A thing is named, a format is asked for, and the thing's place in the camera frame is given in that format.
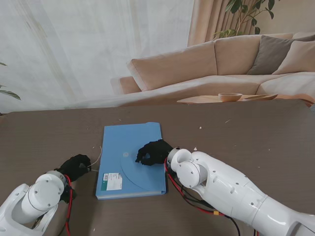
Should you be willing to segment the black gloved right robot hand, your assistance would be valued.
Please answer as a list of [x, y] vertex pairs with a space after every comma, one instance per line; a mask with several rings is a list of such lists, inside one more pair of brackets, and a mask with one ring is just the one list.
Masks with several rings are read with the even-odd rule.
[[149, 142], [138, 150], [135, 162], [145, 166], [163, 164], [172, 149], [173, 147], [163, 139]]

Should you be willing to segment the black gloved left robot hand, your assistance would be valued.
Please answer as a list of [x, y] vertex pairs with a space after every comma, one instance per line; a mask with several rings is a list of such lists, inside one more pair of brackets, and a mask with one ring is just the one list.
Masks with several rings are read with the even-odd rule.
[[91, 171], [91, 160], [86, 155], [78, 154], [65, 161], [55, 171], [68, 176], [71, 182]]

